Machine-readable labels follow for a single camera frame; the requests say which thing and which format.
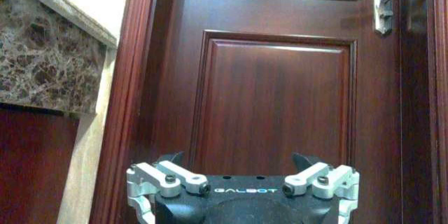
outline door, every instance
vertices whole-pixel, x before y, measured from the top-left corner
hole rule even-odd
[[[185,151],[197,173],[285,175],[292,152],[319,156],[360,171],[355,223],[400,223],[397,15],[379,35],[372,1],[173,0],[149,50],[151,159]]]

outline countertop edge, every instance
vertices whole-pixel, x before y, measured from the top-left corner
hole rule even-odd
[[[56,13],[68,19],[81,30],[92,35],[109,48],[117,48],[117,39],[112,33],[85,14],[69,0],[39,0]]]

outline screw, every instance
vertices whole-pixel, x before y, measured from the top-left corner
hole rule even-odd
[[[173,175],[167,175],[167,176],[165,176],[165,182],[167,182],[168,184],[175,183],[175,182],[176,182],[176,177],[175,177]]]
[[[328,177],[327,176],[319,176],[317,182],[323,184],[324,186],[328,186]]]
[[[293,187],[287,185],[287,184],[284,184],[283,187],[281,187],[281,191],[283,191],[283,193],[285,194],[287,197],[293,196],[293,194],[295,194],[293,190],[295,190]]]
[[[201,194],[201,195],[205,195],[205,194],[208,194],[211,191],[211,185],[209,184],[204,184],[204,185],[201,185],[201,187],[199,188],[199,194]]]

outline marble wall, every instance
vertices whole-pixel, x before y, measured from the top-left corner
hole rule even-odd
[[[105,46],[37,0],[0,0],[0,103],[95,113]]]

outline door lever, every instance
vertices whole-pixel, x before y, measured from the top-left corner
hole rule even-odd
[[[385,35],[392,31],[392,2],[389,0],[373,0],[375,31]]]

